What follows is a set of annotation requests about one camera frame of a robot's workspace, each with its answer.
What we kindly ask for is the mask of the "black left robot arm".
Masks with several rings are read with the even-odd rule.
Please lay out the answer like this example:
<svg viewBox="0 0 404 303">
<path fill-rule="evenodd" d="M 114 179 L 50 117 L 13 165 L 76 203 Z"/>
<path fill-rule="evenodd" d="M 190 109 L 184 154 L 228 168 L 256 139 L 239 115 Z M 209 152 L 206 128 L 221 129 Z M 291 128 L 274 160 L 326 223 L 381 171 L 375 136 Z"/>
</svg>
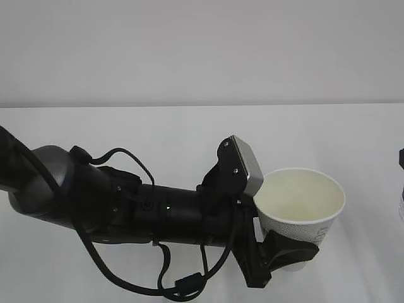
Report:
<svg viewBox="0 0 404 303">
<path fill-rule="evenodd" d="M 263 175 L 251 147 L 237 136 L 225 138 L 217 163 L 194 191 L 145 184 L 130 172 L 107 166 L 118 148 L 99 158 L 74 146 L 27 148 L 1 130 L 1 189 L 12 208 L 28 217 L 74 229 L 102 274 L 128 291 L 184 302 L 197 296 L 233 254 L 248 287 L 263 288 L 273 271 L 317 255 L 318 246 L 269 231 L 256 240 L 253 196 Z M 163 252 L 162 271 L 170 264 L 168 243 L 222 246 L 212 266 L 171 288 L 133 285 L 115 276 L 95 244 L 147 244 Z"/>
</svg>

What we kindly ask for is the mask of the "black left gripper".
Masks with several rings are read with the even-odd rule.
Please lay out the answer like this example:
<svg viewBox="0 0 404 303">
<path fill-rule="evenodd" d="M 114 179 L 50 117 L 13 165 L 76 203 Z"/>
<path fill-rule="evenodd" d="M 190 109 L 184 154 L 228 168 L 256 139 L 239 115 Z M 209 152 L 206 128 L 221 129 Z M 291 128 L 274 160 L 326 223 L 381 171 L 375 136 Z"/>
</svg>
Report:
<svg viewBox="0 0 404 303">
<path fill-rule="evenodd" d="M 271 279 L 270 272 L 299 271 L 319 252 L 319 247 L 311 242 L 291 239 L 273 230 L 258 243 L 253 226 L 256 207 L 238 184 L 206 176 L 197 186 L 197 193 L 201 212 L 198 239 L 202 246 L 224 247 L 219 260 L 205 271 L 206 280 L 213 278 L 232 254 L 246 285 L 263 288 Z"/>
</svg>

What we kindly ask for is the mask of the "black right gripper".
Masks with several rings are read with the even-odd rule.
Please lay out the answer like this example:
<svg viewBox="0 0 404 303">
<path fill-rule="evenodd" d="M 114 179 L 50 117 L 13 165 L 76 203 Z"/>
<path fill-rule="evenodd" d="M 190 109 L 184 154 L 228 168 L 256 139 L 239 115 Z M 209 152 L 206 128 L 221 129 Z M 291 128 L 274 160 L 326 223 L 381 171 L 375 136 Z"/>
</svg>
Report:
<svg viewBox="0 0 404 303">
<path fill-rule="evenodd" d="M 404 169 L 404 149 L 402 148 L 399 151 L 399 159 L 398 159 L 399 166 Z"/>
</svg>

